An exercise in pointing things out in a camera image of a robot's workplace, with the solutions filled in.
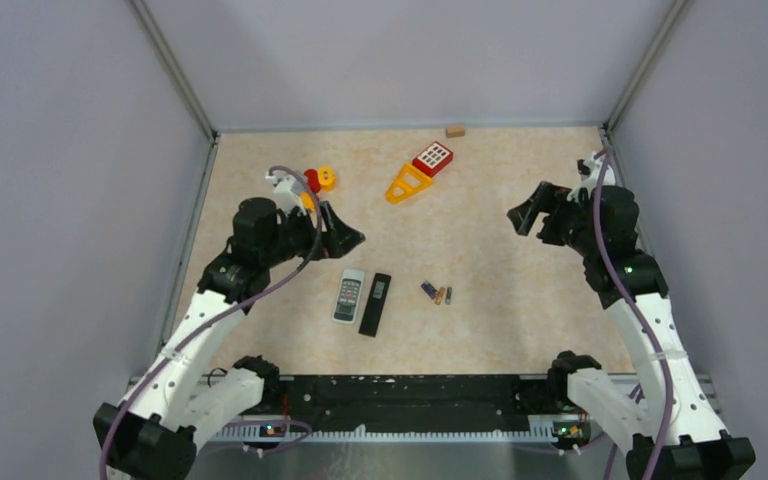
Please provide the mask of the black remote control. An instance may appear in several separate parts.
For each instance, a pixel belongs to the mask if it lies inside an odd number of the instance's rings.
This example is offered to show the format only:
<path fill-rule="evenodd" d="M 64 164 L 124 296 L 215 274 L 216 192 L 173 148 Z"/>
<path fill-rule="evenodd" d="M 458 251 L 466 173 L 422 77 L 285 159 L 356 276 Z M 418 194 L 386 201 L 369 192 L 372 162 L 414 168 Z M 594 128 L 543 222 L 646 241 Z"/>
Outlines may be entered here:
<path fill-rule="evenodd" d="M 358 333 L 360 335 L 370 338 L 376 337 L 391 281 L 392 276 L 389 274 L 378 272 L 374 275 L 370 295 L 359 326 Z"/>

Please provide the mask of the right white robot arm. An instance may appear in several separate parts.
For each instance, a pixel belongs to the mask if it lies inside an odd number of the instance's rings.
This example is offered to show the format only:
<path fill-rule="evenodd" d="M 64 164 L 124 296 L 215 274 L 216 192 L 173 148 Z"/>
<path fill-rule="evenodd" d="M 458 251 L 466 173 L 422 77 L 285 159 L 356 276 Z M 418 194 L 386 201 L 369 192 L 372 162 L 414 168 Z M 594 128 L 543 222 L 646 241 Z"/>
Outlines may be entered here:
<path fill-rule="evenodd" d="M 542 182 L 507 213 L 526 236 L 581 255 L 587 284 L 615 322 L 644 405 L 619 391 L 587 354 L 558 354 L 546 397 L 560 412 L 582 408 L 625 457 L 631 479 L 739 479 L 756 461 L 746 437 L 733 436 L 707 399 L 678 335 L 669 288 L 654 257 L 638 247 L 639 207 L 623 187 L 599 198 Z"/>

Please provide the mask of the orange battery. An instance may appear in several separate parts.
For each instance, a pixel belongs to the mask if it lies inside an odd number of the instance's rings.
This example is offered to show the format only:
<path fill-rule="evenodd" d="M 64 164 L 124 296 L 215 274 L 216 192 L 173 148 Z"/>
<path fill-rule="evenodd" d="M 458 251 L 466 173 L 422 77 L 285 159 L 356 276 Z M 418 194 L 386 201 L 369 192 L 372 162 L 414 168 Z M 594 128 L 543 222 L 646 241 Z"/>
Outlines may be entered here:
<path fill-rule="evenodd" d="M 441 287 L 436 290 L 436 296 L 434 299 L 434 302 L 436 305 L 440 305 L 443 302 L 446 295 L 446 291 L 447 289 L 445 287 Z"/>

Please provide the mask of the blue battery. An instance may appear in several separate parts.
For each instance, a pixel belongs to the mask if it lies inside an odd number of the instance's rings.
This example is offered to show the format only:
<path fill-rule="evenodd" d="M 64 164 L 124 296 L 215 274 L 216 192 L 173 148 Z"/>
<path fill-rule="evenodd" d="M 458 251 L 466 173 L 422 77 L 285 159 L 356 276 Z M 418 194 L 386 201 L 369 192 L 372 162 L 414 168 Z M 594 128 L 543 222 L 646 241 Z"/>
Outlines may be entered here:
<path fill-rule="evenodd" d="M 427 281 L 423 282 L 421 284 L 421 288 L 423 291 L 431 298 L 435 299 L 437 297 L 437 290 Z"/>

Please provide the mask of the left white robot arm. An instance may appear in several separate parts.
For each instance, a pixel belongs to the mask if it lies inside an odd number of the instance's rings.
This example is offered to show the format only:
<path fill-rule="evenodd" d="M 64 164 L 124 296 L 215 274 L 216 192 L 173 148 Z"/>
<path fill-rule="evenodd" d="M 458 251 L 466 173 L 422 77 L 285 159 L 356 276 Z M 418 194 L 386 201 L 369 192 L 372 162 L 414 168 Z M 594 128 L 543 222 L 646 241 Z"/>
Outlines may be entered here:
<path fill-rule="evenodd" d="M 217 350 L 254 303 L 277 291 L 312 261 L 338 259 L 365 240 L 330 203 L 309 213 L 255 197 L 240 203 L 224 249 L 204 269 L 168 343 L 116 404 L 96 411 L 99 476 L 116 469 L 135 479 L 184 479 L 200 450 L 237 414 L 268 413 L 280 386 L 271 365 L 232 368 L 214 387 L 195 389 Z"/>

